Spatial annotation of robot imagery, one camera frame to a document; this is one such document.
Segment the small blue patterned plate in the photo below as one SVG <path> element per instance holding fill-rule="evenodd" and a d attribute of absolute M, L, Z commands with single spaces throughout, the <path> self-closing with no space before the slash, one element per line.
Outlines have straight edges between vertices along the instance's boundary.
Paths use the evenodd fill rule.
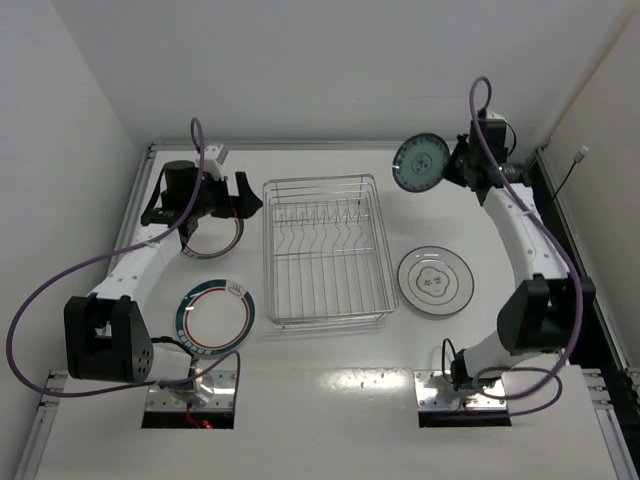
<path fill-rule="evenodd" d="M 450 160 L 447 143 L 433 133 L 420 133 L 407 139 L 392 162 L 396 184 L 410 193 L 434 188 L 443 178 Z"/>

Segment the white grey rimmed plate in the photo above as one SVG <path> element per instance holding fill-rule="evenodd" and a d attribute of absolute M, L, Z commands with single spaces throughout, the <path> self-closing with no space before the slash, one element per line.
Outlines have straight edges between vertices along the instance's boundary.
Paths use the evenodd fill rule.
<path fill-rule="evenodd" d="M 475 279 L 467 262 L 439 246 L 422 246 L 405 254 L 396 279 L 404 300 L 433 317 L 461 312 L 475 293 Z"/>

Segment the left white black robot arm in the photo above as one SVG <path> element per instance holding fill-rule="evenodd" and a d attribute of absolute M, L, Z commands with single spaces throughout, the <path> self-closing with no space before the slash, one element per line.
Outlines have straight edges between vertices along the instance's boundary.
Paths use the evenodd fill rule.
<path fill-rule="evenodd" d="M 67 367 L 75 379 L 138 385 L 188 377 L 192 357 L 152 341 L 144 306 L 165 267 L 188 245 L 203 217 L 249 219 L 262 206 L 243 171 L 236 194 L 214 164 L 166 163 L 141 214 L 135 244 L 87 296 L 64 307 Z"/>

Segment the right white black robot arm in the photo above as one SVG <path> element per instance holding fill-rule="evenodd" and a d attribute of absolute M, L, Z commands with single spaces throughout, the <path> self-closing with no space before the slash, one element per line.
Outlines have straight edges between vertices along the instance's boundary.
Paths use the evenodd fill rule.
<path fill-rule="evenodd" d="M 595 297 L 537 211 L 526 169 L 509 162 L 507 122 L 481 109 L 445 169 L 446 179 L 469 188 L 493 221 L 514 275 L 515 290 L 500 309 L 495 330 L 455 354 L 451 383 L 470 389 L 541 354 L 565 365 L 577 346 L 584 311 Z"/>

